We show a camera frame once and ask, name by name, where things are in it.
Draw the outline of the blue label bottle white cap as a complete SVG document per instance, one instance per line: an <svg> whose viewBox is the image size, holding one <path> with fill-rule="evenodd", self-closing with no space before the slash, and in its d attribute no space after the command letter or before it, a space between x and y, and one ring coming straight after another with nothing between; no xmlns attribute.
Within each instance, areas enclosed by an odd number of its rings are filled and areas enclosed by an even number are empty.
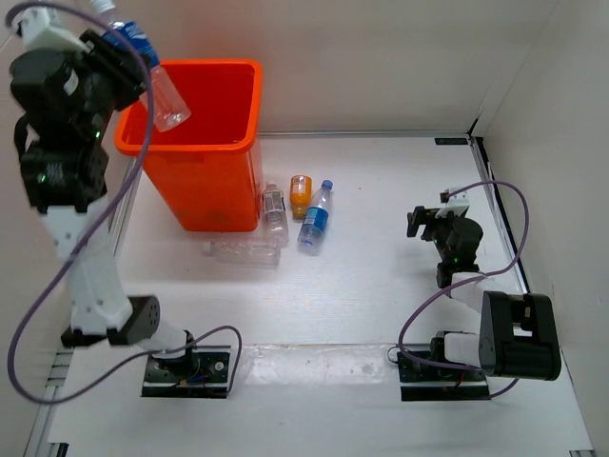
<svg viewBox="0 0 609 457"><path fill-rule="evenodd" d="M113 1L90 1L90 5L99 19L120 33L139 53L149 59L155 128L166 132L183 124L190 117L191 110L162 67L156 49L140 26L132 19L121 18Z"/></svg>

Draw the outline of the clear bottle white cap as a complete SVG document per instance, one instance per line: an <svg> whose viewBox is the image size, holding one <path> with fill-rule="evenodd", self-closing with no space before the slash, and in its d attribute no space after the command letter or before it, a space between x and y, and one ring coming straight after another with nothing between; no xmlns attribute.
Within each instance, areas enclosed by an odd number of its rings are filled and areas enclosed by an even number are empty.
<svg viewBox="0 0 609 457"><path fill-rule="evenodd" d="M205 244L204 253L223 264L252 268L279 266L281 249L265 241L214 241Z"/></svg>

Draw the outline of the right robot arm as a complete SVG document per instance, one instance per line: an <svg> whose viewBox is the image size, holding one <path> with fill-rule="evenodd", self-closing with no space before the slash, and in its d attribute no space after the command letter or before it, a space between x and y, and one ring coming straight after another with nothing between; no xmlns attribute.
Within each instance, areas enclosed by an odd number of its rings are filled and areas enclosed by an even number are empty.
<svg viewBox="0 0 609 457"><path fill-rule="evenodd" d="M518 294L481 273L476 259L483 230L465 213L417 206L407 214L406 236L423 229L421 239L433 243L440 256L436 280L442 293L481 317L476 332L440 331L430 353L417 362L442 381L465 368L491 377L556 380L561 360L551 300Z"/></svg>

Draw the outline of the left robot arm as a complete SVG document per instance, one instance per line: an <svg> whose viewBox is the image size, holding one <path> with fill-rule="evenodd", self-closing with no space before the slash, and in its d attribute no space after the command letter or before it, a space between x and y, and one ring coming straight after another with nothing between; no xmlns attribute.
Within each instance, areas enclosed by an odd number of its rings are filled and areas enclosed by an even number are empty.
<svg viewBox="0 0 609 457"><path fill-rule="evenodd" d="M182 381L194 378L201 359L193 337L161 318L153 295L127 296L110 245L105 180L108 155L102 146L112 113L132 105L144 91L134 57L96 32L80 37L83 50L29 50L10 64L10 92L24 114L14 128L22 181L68 263L71 301L67 348L102 341L138 346L167 360Z"/></svg>

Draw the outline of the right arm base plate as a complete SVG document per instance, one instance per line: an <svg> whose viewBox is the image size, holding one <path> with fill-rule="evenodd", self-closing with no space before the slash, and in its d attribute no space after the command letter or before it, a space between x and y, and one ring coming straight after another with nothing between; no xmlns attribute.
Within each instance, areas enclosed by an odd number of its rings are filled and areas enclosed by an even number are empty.
<svg viewBox="0 0 609 457"><path fill-rule="evenodd" d="M481 370L434 368L414 362L396 349L391 361L398 368L402 402L487 400L490 391Z"/></svg>

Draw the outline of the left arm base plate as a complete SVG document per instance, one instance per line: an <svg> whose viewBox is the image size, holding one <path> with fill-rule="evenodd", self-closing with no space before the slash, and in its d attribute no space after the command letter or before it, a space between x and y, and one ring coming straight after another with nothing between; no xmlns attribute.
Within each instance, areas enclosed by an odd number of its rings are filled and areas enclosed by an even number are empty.
<svg viewBox="0 0 609 457"><path fill-rule="evenodd" d="M230 346L196 347L178 359L147 358L143 398L225 399Z"/></svg>

